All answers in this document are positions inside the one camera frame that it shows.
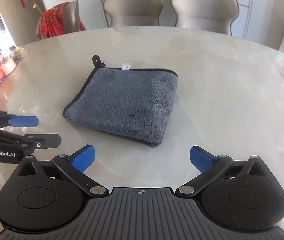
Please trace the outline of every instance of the white tag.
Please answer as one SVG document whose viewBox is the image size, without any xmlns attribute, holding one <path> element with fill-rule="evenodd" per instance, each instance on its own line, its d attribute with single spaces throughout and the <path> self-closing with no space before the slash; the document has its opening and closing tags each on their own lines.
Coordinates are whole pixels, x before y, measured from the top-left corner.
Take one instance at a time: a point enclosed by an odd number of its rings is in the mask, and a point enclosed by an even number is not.
<svg viewBox="0 0 284 240">
<path fill-rule="evenodd" d="M 122 70 L 129 70 L 131 68 L 131 63 L 123 63 Z"/>
</svg>

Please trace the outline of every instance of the black circular disc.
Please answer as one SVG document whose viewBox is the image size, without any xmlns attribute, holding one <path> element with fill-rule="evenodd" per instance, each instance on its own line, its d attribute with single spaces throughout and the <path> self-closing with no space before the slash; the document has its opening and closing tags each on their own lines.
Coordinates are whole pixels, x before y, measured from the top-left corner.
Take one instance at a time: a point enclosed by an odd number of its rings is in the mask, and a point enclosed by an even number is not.
<svg viewBox="0 0 284 240">
<path fill-rule="evenodd" d="M 226 228 L 263 231 L 284 218 L 284 194 L 279 187 L 266 177 L 239 176 L 208 186 L 201 202 L 207 214 Z"/>
<path fill-rule="evenodd" d="M 83 196 L 76 186 L 32 176 L 20 177 L 20 183 L 2 188 L 0 220 L 4 224 L 24 232 L 41 232 L 67 223 L 80 212 Z"/>
</svg>

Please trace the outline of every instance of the round table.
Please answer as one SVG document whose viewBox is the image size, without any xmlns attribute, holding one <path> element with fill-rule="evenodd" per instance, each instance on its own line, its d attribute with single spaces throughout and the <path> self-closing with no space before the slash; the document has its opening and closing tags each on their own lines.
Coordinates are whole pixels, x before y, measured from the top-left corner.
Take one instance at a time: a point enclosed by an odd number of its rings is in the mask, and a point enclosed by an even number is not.
<svg viewBox="0 0 284 240">
<path fill-rule="evenodd" d="M 40 120 L 37 128 L 8 131 L 60 134 L 61 146 L 36 151 L 38 160 L 92 144 L 96 159 L 85 174 L 109 190 L 175 190 L 200 174 L 189 160 L 190 148 L 199 145 L 234 160 L 261 156 L 284 189 L 284 54 L 218 33 L 170 27 L 99 29 L 25 47 L 28 59 L 0 89 L 10 90 L 0 108 Z M 72 125 L 62 117 L 93 70 L 93 55 L 108 67 L 131 62 L 132 68 L 178 74 L 173 111 L 159 147 Z M 0 163 L 0 189 L 14 168 Z"/>
</svg>

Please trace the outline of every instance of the blue fingertip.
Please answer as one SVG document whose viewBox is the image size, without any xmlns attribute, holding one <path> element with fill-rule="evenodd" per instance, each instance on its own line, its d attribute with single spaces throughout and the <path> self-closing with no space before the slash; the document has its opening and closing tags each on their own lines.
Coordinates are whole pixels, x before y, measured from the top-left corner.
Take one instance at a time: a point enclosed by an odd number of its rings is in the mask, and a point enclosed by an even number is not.
<svg viewBox="0 0 284 240">
<path fill-rule="evenodd" d="M 95 150 L 92 145 L 87 145 L 75 153 L 75 157 L 71 155 L 71 166 L 80 172 L 90 167 L 95 160 Z"/>
<path fill-rule="evenodd" d="M 19 116 L 15 115 L 8 120 L 12 127 L 37 127 L 39 119 L 36 116 Z"/>
<path fill-rule="evenodd" d="M 190 150 L 190 161 L 201 173 L 209 170 L 214 165 L 211 158 L 194 147 Z"/>
</svg>

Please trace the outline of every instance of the chair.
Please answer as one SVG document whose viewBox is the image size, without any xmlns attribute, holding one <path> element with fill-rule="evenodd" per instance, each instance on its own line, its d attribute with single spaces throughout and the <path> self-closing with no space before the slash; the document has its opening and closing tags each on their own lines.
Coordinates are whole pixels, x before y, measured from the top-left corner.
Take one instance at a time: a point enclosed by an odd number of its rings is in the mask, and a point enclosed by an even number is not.
<svg viewBox="0 0 284 240">
<path fill-rule="evenodd" d="M 178 18 L 175 27 L 232 35 L 239 15 L 237 0 L 171 0 Z"/>
<path fill-rule="evenodd" d="M 41 38 L 40 24 L 41 19 L 39 20 L 35 29 L 35 35 L 39 38 Z M 80 31 L 79 2 L 77 0 L 70 2 L 64 6 L 62 14 L 62 24 L 64 34 Z"/>
<path fill-rule="evenodd" d="M 159 26 L 164 0 L 104 0 L 104 11 L 111 16 L 110 27 Z"/>
</svg>

